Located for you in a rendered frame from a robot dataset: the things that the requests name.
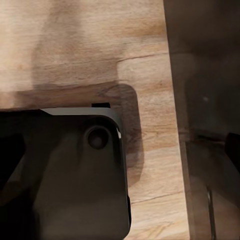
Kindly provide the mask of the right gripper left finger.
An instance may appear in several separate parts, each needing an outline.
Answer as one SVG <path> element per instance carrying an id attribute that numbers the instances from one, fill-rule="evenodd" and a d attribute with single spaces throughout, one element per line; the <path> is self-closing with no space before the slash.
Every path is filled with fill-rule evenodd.
<path id="1" fill-rule="evenodd" d="M 26 152 L 21 133 L 0 138 L 0 192 Z"/>

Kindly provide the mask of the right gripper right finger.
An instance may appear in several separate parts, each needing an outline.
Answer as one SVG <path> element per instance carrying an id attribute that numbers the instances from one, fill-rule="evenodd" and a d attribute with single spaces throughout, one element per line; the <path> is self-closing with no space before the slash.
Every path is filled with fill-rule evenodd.
<path id="1" fill-rule="evenodd" d="M 228 133 L 224 151 L 240 173 L 240 135 Z"/>

